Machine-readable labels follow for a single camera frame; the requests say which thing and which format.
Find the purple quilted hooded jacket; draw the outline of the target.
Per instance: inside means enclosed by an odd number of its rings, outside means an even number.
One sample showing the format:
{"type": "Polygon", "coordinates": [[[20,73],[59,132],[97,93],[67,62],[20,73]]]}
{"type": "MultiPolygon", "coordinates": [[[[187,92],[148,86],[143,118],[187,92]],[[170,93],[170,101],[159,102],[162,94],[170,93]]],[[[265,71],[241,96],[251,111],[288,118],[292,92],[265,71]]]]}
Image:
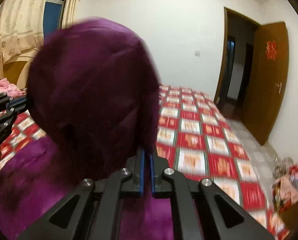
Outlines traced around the purple quilted hooded jacket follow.
{"type": "MultiPolygon", "coordinates": [[[[57,148],[61,176],[82,176],[68,193],[84,179],[107,179],[139,150],[149,171],[159,85],[144,42],[118,23],[96,18],[45,41],[30,66],[27,106],[57,148]]],[[[0,239],[8,239],[1,230],[0,239]]],[[[149,185],[142,197],[125,199],[119,239],[173,239],[169,200],[155,199],[149,185]]]]}

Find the pile of clothes on floor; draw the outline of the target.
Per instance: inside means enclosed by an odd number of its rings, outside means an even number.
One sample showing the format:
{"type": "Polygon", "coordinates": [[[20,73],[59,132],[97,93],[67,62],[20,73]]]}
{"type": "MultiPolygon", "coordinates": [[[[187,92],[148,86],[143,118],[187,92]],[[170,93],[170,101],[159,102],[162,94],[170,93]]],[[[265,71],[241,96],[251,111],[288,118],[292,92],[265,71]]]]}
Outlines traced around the pile of clothes on floor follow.
{"type": "Polygon", "coordinates": [[[298,164],[291,157],[278,162],[272,172],[275,182],[272,197],[275,210],[282,213],[298,202],[298,164]]]}

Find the pink floral folded blanket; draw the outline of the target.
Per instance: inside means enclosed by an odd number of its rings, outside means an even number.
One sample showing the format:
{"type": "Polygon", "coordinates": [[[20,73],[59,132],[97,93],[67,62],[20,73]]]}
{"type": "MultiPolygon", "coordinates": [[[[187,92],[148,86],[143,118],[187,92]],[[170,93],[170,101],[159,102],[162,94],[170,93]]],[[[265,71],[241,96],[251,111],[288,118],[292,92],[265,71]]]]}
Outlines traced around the pink floral folded blanket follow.
{"type": "Polygon", "coordinates": [[[10,83],[7,78],[0,80],[0,94],[6,94],[11,98],[19,98],[26,95],[26,88],[20,90],[15,84],[10,83]]]}

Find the beige wooden headboard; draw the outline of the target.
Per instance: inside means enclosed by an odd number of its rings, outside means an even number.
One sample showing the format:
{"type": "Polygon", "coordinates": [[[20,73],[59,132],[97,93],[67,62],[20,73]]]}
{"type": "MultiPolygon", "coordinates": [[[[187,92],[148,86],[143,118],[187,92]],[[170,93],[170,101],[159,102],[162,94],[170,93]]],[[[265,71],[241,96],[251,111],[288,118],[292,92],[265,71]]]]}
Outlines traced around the beige wooden headboard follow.
{"type": "Polygon", "coordinates": [[[3,66],[4,77],[6,77],[10,83],[14,83],[19,89],[26,88],[30,64],[34,57],[35,56],[24,54],[10,59],[3,66]]]}

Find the red patchwork bear bedspread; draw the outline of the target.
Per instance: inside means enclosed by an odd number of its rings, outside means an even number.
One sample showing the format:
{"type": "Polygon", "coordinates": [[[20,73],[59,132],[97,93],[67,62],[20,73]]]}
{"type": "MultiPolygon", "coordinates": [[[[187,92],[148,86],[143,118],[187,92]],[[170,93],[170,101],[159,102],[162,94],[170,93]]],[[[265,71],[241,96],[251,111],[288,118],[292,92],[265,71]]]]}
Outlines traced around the red patchwork bear bedspread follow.
{"type": "MultiPolygon", "coordinates": [[[[162,86],[159,102],[158,156],[189,179],[210,176],[276,239],[284,239],[289,231],[268,209],[248,153],[207,95],[162,86]]],[[[1,150],[0,230],[16,239],[82,176],[61,176],[57,148],[29,112],[18,116],[1,150]]]]}

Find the beige patterned left curtain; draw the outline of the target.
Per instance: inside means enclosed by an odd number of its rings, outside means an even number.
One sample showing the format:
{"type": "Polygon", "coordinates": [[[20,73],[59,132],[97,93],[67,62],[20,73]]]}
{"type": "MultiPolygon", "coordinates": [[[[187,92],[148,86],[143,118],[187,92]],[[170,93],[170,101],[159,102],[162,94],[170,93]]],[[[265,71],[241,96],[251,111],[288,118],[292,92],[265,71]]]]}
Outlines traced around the beige patterned left curtain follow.
{"type": "Polygon", "coordinates": [[[46,0],[4,0],[0,9],[0,79],[3,65],[43,44],[46,0]]]}

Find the beige patterned curtain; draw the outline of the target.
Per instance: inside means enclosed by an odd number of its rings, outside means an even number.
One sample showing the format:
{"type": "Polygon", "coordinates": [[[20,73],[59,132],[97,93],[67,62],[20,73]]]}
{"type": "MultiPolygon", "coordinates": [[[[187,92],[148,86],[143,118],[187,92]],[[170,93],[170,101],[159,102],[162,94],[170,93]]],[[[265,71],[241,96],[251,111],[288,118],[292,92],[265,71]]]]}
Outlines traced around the beige patterned curtain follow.
{"type": "Polygon", "coordinates": [[[0,9],[0,79],[3,65],[43,44],[46,0],[4,0],[0,9]]]}
{"type": "Polygon", "coordinates": [[[76,3],[79,1],[80,0],[65,0],[62,25],[61,25],[62,29],[73,25],[76,3]]]}

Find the dark blue window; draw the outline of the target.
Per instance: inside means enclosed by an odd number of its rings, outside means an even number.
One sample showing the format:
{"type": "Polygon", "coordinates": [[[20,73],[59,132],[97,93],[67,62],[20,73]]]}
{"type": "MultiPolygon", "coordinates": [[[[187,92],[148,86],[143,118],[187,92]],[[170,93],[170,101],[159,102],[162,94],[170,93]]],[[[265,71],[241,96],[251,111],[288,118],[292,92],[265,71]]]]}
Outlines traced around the dark blue window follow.
{"type": "Polygon", "coordinates": [[[43,16],[43,34],[47,38],[62,26],[65,0],[46,0],[43,16]]]}

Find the beige patterned right curtain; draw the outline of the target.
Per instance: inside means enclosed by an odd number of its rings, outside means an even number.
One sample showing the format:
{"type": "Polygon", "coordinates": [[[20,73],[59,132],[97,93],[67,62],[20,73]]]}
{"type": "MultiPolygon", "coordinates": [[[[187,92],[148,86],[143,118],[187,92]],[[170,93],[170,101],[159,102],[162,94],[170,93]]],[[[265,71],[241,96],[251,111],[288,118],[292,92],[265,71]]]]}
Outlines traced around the beige patterned right curtain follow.
{"type": "Polygon", "coordinates": [[[65,0],[62,25],[61,25],[62,29],[73,25],[76,3],[79,1],[80,0],[65,0]]]}

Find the brown wooden door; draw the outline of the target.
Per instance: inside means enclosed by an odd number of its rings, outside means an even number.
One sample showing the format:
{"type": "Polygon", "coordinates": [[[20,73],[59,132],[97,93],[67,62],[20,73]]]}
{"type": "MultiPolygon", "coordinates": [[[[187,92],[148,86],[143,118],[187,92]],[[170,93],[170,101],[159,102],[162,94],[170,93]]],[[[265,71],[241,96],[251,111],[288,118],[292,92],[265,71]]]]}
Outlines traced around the brown wooden door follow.
{"type": "Polygon", "coordinates": [[[252,68],[242,108],[242,122],[260,145],[264,145],[282,104],[289,66],[289,41],[284,22],[257,28],[253,43],[252,68]],[[275,61],[266,57],[266,41],[276,41],[275,61]],[[283,83],[281,94],[275,83],[283,83]]]}

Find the red paper door decoration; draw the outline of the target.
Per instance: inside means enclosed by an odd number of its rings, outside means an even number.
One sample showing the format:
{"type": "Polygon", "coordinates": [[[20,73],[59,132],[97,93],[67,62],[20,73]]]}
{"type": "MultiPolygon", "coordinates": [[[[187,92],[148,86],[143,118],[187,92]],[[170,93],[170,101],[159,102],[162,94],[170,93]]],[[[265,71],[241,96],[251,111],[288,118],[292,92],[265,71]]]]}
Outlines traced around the red paper door decoration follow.
{"type": "Polygon", "coordinates": [[[268,60],[275,61],[279,51],[277,50],[276,41],[266,41],[266,57],[268,60]]]}

